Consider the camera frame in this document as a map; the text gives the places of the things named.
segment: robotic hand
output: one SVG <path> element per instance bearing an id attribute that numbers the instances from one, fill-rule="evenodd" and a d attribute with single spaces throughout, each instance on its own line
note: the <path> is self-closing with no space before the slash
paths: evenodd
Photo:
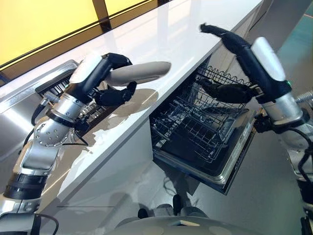
<path id="1" fill-rule="evenodd" d="M 250 79 L 250 87 L 241 84 L 208 84 L 198 81 L 212 97 L 228 103 L 248 103 L 252 97 L 262 105 L 267 116 L 256 117 L 257 132 L 272 130 L 281 134 L 297 176 L 307 214 L 301 218 L 303 234 L 313 231 L 313 168 L 307 160 L 313 154 L 313 121 L 308 111 L 301 109 L 291 94 L 291 86 L 276 54 L 263 37 L 250 45 L 240 36 L 212 25 L 200 25 L 201 32 L 211 33 L 236 55 L 237 61 Z M 312 99 L 312 93 L 302 95 L 298 102 Z"/>
<path id="2" fill-rule="evenodd" d="M 60 147 L 68 142 L 71 130 L 81 128 L 78 117 L 85 105 L 93 100 L 98 105 L 121 105 L 131 99 L 137 83 L 158 79 L 170 67 L 168 62 L 132 65 L 127 57 L 113 53 L 89 54 L 72 74 L 69 86 L 60 98 L 47 94 L 39 110 L 49 100 L 55 104 L 35 124 L 33 139 L 25 141 L 5 192 L 0 195 L 0 234 L 39 234 L 41 220 L 34 212 L 39 208 L 42 191 Z M 127 88 L 99 91 L 97 87 L 102 81 L 111 86 L 127 85 Z"/>

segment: yellow wall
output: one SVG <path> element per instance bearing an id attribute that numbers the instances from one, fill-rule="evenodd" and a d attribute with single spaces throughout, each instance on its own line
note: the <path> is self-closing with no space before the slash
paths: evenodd
<path id="1" fill-rule="evenodd" d="M 0 0 L 0 65 L 97 20 L 92 0 Z"/>

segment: wire dish rack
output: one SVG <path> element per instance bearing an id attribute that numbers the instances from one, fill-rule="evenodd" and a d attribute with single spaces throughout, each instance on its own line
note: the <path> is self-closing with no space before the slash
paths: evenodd
<path id="1" fill-rule="evenodd" d="M 208 79 L 217 84 L 246 84 L 243 79 L 231 77 L 223 71 L 198 67 L 196 76 L 164 107 L 151 115 L 153 146 L 170 152 L 193 163 L 212 164 L 227 141 L 238 115 L 244 112 L 244 104 L 228 104 L 210 97 L 197 83 Z"/>

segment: dishwasher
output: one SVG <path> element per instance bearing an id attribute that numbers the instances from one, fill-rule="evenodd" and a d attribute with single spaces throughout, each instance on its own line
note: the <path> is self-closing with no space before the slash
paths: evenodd
<path id="1" fill-rule="evenodd" d="M 154 159 L 227 194 L 253 139 L 256 112 L 210 97 L 200 80 L 244 84 L 203 62 L 150 115 Z"/>

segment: white countertop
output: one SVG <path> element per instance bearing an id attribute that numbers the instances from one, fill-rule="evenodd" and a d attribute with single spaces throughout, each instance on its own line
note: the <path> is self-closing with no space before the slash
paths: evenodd
<path id="1" fill-rule="evenodd" d="M 129 57 L 133 64 L 169 61 L 163 78 L 140 84 L 134 97 L 93 128 L 86 136 L 89 147 L 72 146 L 59 157 L 43 194 L 41 209 L 58 197 L 62 201 L 148 118 L 194 69 L 220 45 L 220 39 L 199 33 L 206 22 L 235 30 L 261 0 L 174 0 L 135 18 L 22 75 L 4 86 L 17 84 L 74 59 L 81 61 L 91 50 Z"/>

